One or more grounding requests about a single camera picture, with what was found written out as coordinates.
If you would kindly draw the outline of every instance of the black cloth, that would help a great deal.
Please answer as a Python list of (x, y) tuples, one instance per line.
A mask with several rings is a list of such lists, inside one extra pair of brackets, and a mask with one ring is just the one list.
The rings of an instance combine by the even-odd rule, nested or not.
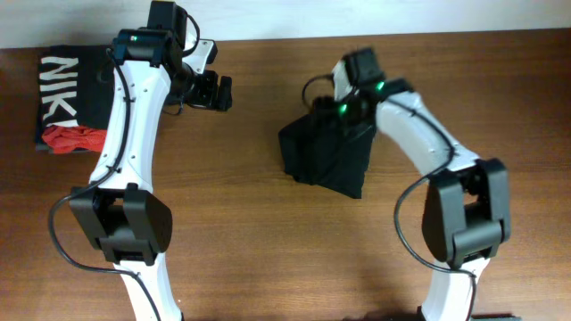
[[(40, 135), (48, 126), (73, 127), (75, 121), (76, 126), (107, 129), (113, 102), (113, 65), (105, 52), (108, 47), (58, 45), (42, 53), (38, 62)], [(98, 72), (103, 83), (97, 79)]]
[(361, 198), (375, 126), (343, 130), (310, 114), (283, 128), (279, 143), (285, 172), (295, 181)]

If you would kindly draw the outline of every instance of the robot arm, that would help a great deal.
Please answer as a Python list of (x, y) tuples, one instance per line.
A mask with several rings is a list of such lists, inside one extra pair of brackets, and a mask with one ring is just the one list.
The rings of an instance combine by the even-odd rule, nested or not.
[[(343, 126), (374, 124), (401, 147), (422, 176), (427, 176), (430, 186), (422, 230), (435, 265), (467, 272), (434, 271), (417, 319), (469, 319), (472, 296), (476, 295), (473, 287), (500, 243), (510, 236), (506, 169), (498, 160), (480, 160), (462, 146), (404, 79), (387, 81), (372, 50), (345, 55), (333, 69), (333, 80), (333, 108), (340, 111)], [(448, 165), (435, 172), (443, 164)], [(477, 201), (464, 204), (466, 192), (477, 195)]]
[[(172, 2), (153, 1), (147, 27), (123, 29), (113, 39), (115, 88), (105, 145), (90, 182), (96, 188), (71, 199), (70, 207), (92, 246), (117, 270), (145, 285), (163, 321), (183, 319), (170, 289), (166, 250), (172, 234), (169, 208), (152, 195), (154, 142), (164, 104), (226, 111), (231, 79), (206, 70), (217, 47), (186, 34), (187, 13)], [(185, 48), (194, 47), (183, 56)], [(130, 102), (125, 95), (128, 91)], [(122, 156), (120, 146), (124, 145)], [(113, 164), (119, 166), (112, 173)], [(121, 274), (137, 320), (156, 320), (143, 287)]]

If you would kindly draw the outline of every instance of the white wall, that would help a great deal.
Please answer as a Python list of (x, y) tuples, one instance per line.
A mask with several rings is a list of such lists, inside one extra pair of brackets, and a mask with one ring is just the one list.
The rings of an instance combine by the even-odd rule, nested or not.
[[(0, 0), (0, 47), (106, 44), (150, 0)], [(571, 0), (179, 0), (216, 40), (571, 27)]]

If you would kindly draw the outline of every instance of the brown wooden surface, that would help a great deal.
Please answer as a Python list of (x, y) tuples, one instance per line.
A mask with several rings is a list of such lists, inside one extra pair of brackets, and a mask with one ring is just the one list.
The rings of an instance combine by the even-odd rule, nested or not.
[[(509, 167), (513, 235), (484, 272), (476, 313), (568, 320), (570, 30), (219, 43), (213, 68), (233, 77), (234, 107), (163, 117), (153, 160), (155, 194), (174, 215), (168, 266), (186, 317), (339, 320), (422, 303), (431, 272), (392, 221), (418, 175), (393, 142), (375, 141), (360, 201), (282, 171), (277, 132), (305, 113), (303, 83), (364, 45), (465, 146)], [(132, 320), (117, 276), (75, 269), (49, 241), (49, 207), (86, 183), (97, 155), (34, 152), (37, 53), (0, 52), (0, 319)], [(423, 200), (410, 197), (402, 224), (427, 257)], [(56, 221), (73, 257), (107, 265), (69, 210)]]

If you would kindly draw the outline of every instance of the red cloth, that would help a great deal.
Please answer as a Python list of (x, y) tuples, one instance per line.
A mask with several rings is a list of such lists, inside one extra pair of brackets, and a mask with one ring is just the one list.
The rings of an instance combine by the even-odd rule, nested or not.
[(51, 126), (44, 131), (42, 139), (54, 150), (54, 153), (62, 154), (73, 152), (76, 148), (84, 148), (89, 151), (101, 152), (105, 143), (107, 130), (92, 129), (83, 126), (65, 128)]

